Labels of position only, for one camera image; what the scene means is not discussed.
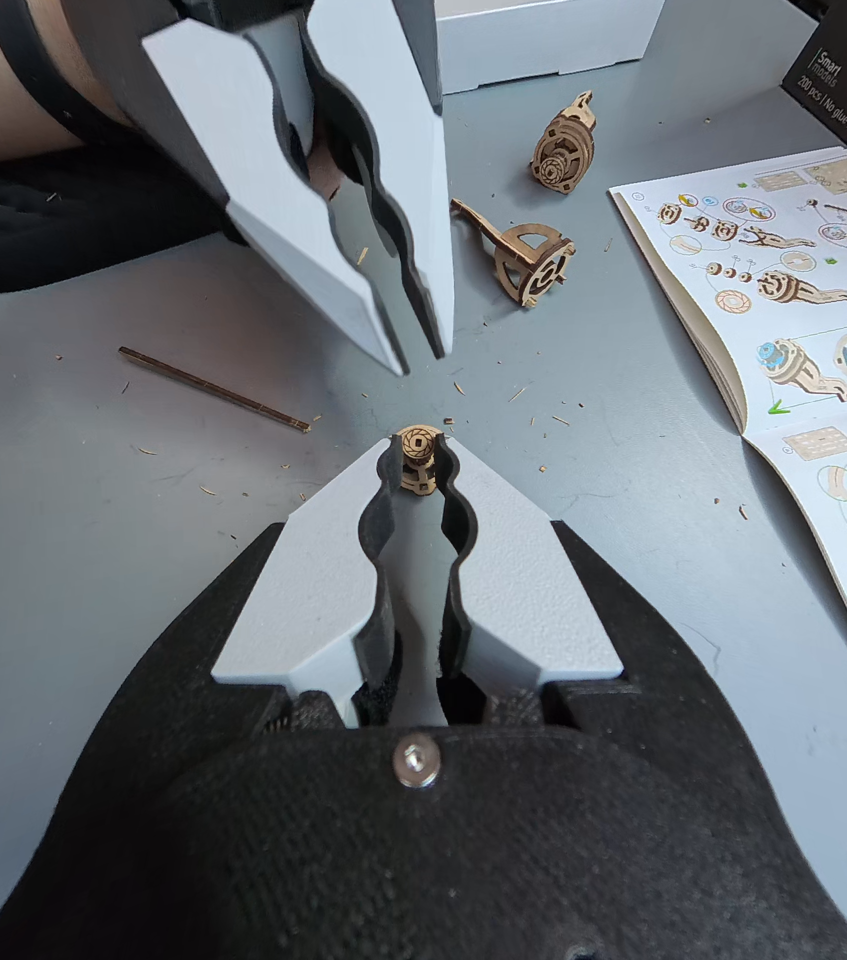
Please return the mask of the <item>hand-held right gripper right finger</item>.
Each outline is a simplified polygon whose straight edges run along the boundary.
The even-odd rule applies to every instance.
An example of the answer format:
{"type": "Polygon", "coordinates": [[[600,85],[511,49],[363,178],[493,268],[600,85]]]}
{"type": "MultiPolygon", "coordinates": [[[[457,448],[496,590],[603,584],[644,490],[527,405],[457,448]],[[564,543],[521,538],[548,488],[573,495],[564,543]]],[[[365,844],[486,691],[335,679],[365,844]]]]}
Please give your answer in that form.
{"type": "Polygon", "coordinates": [[[609,680],[622,661],[550,516],[455,438],[437,438],[441,531],[457,552],[441,626],[444,679],[478,687],[609,680]]]}

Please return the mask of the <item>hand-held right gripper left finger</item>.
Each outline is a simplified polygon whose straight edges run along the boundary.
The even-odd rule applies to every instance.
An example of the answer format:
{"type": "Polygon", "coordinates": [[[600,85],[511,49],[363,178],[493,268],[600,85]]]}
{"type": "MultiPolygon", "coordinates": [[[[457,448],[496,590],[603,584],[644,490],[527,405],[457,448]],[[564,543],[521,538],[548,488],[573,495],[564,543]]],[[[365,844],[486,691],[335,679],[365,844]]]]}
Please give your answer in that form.
{"type": "Polygon", "coordinates": [[[395,651],[381,553],[394,529],[403,446],[384,438],[292,512],[212,667],[221,684],[326,693],[359,725],[358,690],[379,690],[395,651]]]}

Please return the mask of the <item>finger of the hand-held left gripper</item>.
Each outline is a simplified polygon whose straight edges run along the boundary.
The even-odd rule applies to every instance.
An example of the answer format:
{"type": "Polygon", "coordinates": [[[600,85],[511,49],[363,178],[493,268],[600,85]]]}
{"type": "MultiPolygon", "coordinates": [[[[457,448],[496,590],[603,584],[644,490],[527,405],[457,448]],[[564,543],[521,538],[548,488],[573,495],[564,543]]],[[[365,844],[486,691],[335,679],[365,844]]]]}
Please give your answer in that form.
{"type": "Polygon", "coordinates": [[[255,46],[193,19],[150,34],[142,46],[249,246],[362,351],[408,374],[374,288],[337,244],[329,205],[278,137],[274,83],[255,46]]]}
{"type": "Polygon", "coordinates": [[[304,49],[325,117],[349,144],[371,217],[400,263],[436,358],[454,342],[445,136],[427,2],[313,2],[304,49]]]}

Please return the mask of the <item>black textured pad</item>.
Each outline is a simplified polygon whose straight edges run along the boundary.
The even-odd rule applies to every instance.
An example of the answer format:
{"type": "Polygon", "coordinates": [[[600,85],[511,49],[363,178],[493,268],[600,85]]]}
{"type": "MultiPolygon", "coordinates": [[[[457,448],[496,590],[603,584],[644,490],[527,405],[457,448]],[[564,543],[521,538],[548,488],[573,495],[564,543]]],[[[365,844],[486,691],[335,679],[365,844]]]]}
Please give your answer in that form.
{"type": "Polygon", "coordinates": [[[224,210],[148,147],[87,146],[0,163],[0,293],[218,232],[238,242],[224,210]]]}

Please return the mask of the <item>white cardboard box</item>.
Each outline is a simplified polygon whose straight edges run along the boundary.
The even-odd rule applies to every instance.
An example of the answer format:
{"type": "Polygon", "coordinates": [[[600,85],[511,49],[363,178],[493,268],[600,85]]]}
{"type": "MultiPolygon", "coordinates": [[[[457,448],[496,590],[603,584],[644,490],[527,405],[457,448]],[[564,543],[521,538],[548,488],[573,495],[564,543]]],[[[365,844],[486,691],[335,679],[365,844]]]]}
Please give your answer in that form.
{"type": "Polygon", "coordinates": [[[664,1],[436,1],[442,92],[641,59],[664,1]]]}

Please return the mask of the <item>round wooden wheel assembly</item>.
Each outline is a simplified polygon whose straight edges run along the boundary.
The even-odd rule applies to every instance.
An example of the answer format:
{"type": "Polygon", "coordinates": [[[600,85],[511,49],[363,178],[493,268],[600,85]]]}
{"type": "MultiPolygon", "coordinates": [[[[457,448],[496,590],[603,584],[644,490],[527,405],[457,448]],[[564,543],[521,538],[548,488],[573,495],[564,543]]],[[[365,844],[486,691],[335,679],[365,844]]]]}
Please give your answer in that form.
{"type": "Polygon", "coordinates": [[[574,191],[594,160],[593,96],[591,90],[581,93],[550,121],[530,162],[533,178],[561,196],[574,191]]]}

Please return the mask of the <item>wooden wheel part with leg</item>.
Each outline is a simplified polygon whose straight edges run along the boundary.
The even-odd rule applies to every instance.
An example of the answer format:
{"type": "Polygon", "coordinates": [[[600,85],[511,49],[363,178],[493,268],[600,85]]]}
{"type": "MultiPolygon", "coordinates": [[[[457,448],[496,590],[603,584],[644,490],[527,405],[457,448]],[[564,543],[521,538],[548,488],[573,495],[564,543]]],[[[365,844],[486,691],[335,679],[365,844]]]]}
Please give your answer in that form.
{"type": "Polygon", "coordinates": [[[575,246],[574,241],[559,230],[532,222],[500,232],[458,198],[450,200],[450,209],[464,216],[489,240],[497,278],[507,295],[521,307],[537,306],[539,298],[554,284],[565,281],[575,246]]]}

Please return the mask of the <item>thin wooden stick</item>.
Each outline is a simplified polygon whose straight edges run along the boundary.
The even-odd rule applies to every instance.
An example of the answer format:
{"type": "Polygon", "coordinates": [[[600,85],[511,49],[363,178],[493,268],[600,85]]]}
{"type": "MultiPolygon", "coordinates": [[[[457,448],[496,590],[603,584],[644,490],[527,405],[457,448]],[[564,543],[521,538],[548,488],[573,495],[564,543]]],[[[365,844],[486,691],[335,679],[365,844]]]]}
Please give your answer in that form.
{"type": "Polygon", "coordinates": [[[176,366],[171,366],[147,354],[140,353],[139,351],[124,345],[121,345],[118,348],[118,354],[123,356],[125,359],[142,366],[142,368],[164,378],[170,379],[171,381],[191,387],[204,394],[258,414],[271,421],[288,426],[294,430],[297,430],[301,434],[310,433],[311,424],[308,421],[300,420],[297,417],[291,416],[290,414],[283,413],[263,404],[260,401],[249,398],[234,390],[217,385],[205,378],[198,377],[176,366]]]}

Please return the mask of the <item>illustrated instruction booklet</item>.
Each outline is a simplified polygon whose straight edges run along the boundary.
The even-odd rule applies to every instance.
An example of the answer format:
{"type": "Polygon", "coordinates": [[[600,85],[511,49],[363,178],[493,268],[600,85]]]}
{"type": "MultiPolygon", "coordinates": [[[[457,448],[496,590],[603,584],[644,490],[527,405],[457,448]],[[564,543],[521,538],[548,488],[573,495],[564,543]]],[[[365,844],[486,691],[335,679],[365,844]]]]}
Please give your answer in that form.
{"type": "Polygon", "coordinates": [[[609,196],[847,606],[847,148],[609,196]]]}

